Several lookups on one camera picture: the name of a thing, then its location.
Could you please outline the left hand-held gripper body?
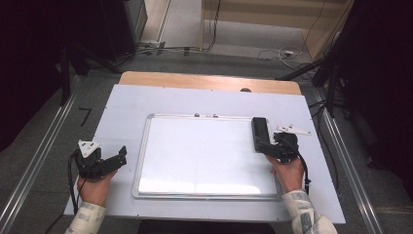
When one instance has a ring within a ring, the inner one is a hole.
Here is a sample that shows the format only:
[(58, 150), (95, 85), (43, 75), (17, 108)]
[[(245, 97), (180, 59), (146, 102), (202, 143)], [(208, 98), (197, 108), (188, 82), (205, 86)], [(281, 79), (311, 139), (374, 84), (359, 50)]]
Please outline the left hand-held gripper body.
[(101, 143), (96, 141), (78, 141), (74, 159), (80, 178), (101, 179), (114, 172), (108, 162), (101, 158), (100, 146)]

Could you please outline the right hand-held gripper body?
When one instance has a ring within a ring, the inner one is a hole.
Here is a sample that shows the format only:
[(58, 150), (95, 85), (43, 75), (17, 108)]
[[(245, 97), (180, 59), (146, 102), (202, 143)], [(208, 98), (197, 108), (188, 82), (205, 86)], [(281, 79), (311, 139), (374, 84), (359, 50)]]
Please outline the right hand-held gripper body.
[(293, 125), (277, 126), (276, 130), (277, 131), (274, 133), (274, 141), (281, 151), (279, 161), (286, 164), (295, 158), (299, 158), (300, 153), (297, 136), (310, 136), (312, 133), (310, 131), (294, 127)]

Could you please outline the black whiteboard eraser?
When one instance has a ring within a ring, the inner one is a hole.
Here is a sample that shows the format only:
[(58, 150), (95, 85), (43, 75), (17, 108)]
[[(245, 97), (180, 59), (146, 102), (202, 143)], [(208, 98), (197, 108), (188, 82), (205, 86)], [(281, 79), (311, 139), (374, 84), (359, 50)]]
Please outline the black whiteboard eraser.
[(271, 148), (267, 119), (263, 117), (253, 117), (251, 126), (255, 150), (266, 153)]

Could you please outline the person's left hand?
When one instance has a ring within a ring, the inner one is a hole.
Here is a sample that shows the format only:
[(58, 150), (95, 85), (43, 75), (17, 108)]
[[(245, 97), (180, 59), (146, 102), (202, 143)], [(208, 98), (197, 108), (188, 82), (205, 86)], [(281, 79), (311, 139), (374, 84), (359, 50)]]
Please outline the person's left hand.
[(104, 207), (109, 194), (110, 181), (116, 173), (114, 171), (100, 180), (86, 180), (79, 177), (77, 186), (82, 201)]

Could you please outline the person's right hand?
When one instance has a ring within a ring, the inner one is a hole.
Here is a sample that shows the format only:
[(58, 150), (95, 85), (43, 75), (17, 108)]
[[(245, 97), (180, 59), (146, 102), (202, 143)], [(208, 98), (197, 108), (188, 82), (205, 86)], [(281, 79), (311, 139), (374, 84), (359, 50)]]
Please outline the person's right hand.
[(288, 164), (282, 164), (270, 156), (267, 156), (267, 160), (273, 165), (273, 173), (278, 176), (284, 193), (302, 190), (304, 168), (299, 159)]

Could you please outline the white table cover sheet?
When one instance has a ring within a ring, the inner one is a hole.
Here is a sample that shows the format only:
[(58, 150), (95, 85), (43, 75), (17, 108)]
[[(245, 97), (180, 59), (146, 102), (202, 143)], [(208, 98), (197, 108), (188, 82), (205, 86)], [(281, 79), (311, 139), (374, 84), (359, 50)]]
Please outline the white table cover sheet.
[(146, 119), (151, 114), (208, 117), (264, 117), (268, 132), (293, 125), (310, 131), (298, 135), (305, 159), (310, 199), (316, 210), (334, 223), (345, 218), (327, 168), (304, 97), (297, 95), (117, 85), (113, 88), (94, 134), (102, 156), (109, 158), (125, 146), (127, 164), (113, 177), (107, 198), (109, 215), (144, 219), (276, 222), (290, 216), (282, 201), (137, 199), (132, 195)]

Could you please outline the metal-framed whiteboard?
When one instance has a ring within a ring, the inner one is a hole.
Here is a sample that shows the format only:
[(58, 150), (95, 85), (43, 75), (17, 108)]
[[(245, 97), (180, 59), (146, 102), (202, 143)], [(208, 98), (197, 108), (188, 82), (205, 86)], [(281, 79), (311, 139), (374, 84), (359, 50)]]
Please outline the metal-framed whiteboard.
[(137, 199), (277, 201), (280, 184), (254, 149), (249, 117), (147, 117), (132, 195)]

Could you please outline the black metal stand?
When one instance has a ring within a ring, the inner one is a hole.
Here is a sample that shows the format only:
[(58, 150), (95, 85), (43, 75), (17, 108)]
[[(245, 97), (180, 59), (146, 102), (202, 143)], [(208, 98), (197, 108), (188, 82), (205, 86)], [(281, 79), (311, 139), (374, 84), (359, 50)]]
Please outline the black metal stand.
[(60, 68), (61, 68), (61, 101), (60, 105), (64, 106), (70, 97), (70, 75), (69, 60), (67, 57), (66, 47), (60, 50)]
[(327, 90), (327, 98), (326, 98), (326, 109), (331, 118), (334, 118), (334, 94), (335, 94), (335, 88), (336, 88), (336, 83), (338, 79), (338, 70), (339, 66), (336, 62), (332, 63), (332, 70), (331, 70), (331, 76), (329, 78), (329, 83), (328, 83), (328, 90)]

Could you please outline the wooden table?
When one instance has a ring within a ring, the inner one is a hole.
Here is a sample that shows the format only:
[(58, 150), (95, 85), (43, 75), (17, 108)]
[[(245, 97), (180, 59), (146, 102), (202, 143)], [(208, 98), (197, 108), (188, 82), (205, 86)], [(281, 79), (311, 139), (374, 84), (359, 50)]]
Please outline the wooden table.
[(219, 91), (250, 90), (252, 93), (301, 96), (296, 82), (262, 80), (222, 75), (181, 74), (166, 72), (126, 71), (120, 84)]

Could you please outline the grey power strip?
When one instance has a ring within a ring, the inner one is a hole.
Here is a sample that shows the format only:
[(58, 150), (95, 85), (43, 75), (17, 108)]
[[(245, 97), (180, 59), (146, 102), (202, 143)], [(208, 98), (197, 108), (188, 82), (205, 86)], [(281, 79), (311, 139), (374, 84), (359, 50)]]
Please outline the grey power strip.
[(161, 53), (164, 49), (164, 42), (140, 42), (136, 52), (138, 54)]

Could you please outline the light wooden shelf unit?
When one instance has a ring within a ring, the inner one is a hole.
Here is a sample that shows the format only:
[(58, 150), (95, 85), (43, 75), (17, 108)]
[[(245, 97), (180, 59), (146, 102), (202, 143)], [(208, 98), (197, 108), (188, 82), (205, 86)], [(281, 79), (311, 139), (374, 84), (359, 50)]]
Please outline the light wooden shelf unit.
[(312, 59), (341, 31), (355, 0), (201, 0), (200, 45), (214, 11), (224, 21), (299, 28)]

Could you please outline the black cabinet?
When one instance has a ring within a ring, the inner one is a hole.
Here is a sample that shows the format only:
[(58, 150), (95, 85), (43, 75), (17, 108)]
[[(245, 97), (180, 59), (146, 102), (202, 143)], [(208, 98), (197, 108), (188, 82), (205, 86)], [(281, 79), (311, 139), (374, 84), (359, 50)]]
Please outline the black cabinet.
[(99, 0), (105, 36), (103, 57), (115, 61), (133, 54), (148, 20), (145, 0)]

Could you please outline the aluminium floor rail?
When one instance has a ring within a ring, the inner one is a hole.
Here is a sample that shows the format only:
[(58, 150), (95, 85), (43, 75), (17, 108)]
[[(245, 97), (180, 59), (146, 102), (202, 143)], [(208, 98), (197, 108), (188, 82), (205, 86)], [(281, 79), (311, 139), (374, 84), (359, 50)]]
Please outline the aluminium floor rail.
[(376, 215), (366, 189), (363, 186), (357, 168), (354, 165), (349, 150), (344, 142), (336, 119), (332, 118), (327, 111), (322, 113), (323, 121), (328, 129), (328, 136), (331, 139), (337, 157), (346, 175), (347, 182), (352, 190), (357, 209), (362, 216), (368, 234), (385, 234), (385, 231)]
[(82, 86), (84, 79), (76, 75), (70, 82), (69, 87), (72, 94), (67, 101), (58, 107), (54, 112), (54, 117), (48, 125), (48, 129), (42, 135), (42, 140), (36, 146), (35, 150), (29, 150), (30, 161), (21, 173), (19, 182), (11, 191), (10, 196), (5, 202), (5, 206), (0, 210), (0, 234), (7, 234), (19, 213), (24, 200), (26, 199), (36, 177), (47, 159), (47, 156), (56, 140), (56, 137), (69, 113), (75, 98), (78, 95), (79, 88)]

